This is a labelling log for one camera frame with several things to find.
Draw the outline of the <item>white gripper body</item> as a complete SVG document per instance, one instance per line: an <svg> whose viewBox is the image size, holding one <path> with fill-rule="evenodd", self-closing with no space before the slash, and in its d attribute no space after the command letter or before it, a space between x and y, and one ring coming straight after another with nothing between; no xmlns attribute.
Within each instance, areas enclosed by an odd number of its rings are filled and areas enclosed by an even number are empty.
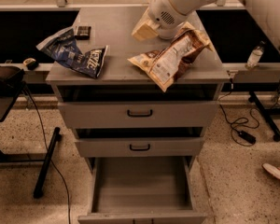
<svg viewBox="0 0 280 224"><path fill-rule="evenodd" d="M174 31L188 18L177 11L170 0L151 0L148 7L149 17L159 25L163 31Z"/></svg>

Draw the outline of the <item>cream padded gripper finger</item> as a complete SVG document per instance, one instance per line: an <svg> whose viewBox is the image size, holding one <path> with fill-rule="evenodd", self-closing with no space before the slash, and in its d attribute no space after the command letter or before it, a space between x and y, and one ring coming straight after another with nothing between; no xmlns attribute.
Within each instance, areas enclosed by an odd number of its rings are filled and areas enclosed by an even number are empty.
<svg viewBox="0 0 280 224"><path fill-rule="evenodd" d="M158 35L157 30L160 25L149 17L148 12L149 9L145 11L141 19L133 28L132 37L138 41L151 39Z"/></svg>

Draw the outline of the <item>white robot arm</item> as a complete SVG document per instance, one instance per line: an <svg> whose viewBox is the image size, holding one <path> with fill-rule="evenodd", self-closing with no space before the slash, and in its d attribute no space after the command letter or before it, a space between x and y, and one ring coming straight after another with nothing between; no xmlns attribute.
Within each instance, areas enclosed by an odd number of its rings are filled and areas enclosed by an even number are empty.
<svg viewBox="0 0 280 224"><path fill-rule="evenodd" d="M171 39L194 10L217 0L151 0L132 31L139 41ZM280 0L238 0L280 53Z"/></svg>

